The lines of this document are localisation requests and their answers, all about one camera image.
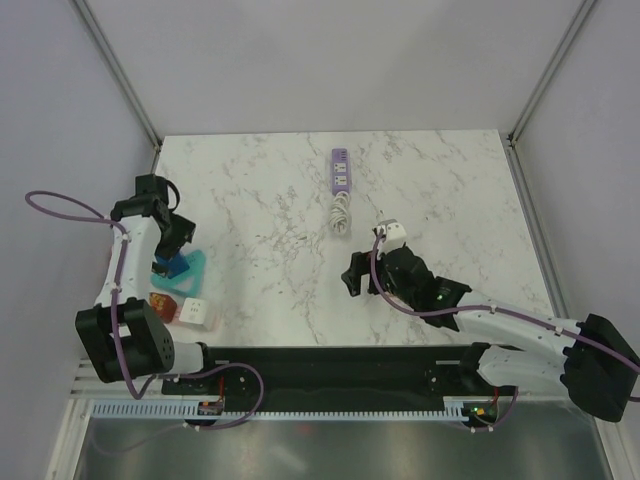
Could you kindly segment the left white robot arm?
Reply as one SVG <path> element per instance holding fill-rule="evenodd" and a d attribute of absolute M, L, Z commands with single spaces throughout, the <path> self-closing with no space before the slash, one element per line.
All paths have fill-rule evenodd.
<path fill-rule="evenodd" d="M 75 327 L 98 378 L 105 383 L 147 375 L 184 375 L 198 393 L 219 382 L 219 369 L 204 360 L 199 343 L 180 343 L 149 303 L 151 277 L 167 276 L 170 263 L 193 240 L 196 225 L 169 206 L 168 179 L 135 179 L 132 197 L 110 213 L 114 245 L 95 305 L 76 314 Z"/>

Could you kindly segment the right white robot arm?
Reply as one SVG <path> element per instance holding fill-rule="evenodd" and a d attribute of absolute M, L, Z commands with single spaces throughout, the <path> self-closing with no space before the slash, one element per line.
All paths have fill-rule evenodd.
<path fill-rule="evenodd" d="M 487 387 L 564 392 L 582 411 L 616 423 L 633 401 L 639 357 L 613 323 L 596 314 L 582 321 L 537 315 L 434 275 L 408 246 L 388 253 L 355 252 L 341 275 L 351 296 L 379 294 L 393 308 L 434 328 L 479 335 L 458 368 L 467 392 Z"/>

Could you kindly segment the blue cube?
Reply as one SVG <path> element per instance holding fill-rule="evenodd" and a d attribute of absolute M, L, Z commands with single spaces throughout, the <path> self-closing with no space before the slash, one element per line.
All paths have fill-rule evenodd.
<path fill-rule="evenodd" d="M 156 255 L 152 263 L 152 272 L 163 278 L 172 279 L 189 270 L 189 263 L 186 257 L 178 252 L 171 258 Z"/>

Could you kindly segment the purple power strip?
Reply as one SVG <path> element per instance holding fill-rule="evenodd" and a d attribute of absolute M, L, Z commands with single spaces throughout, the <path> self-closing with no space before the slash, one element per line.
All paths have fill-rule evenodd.
<path fill-rule="evenodd" d="M 351 164 L 346 148 L 334 148 L 331 152 L 330 186 L 334 196 L 339 193 L 349 194 L 351 192 Z"/>

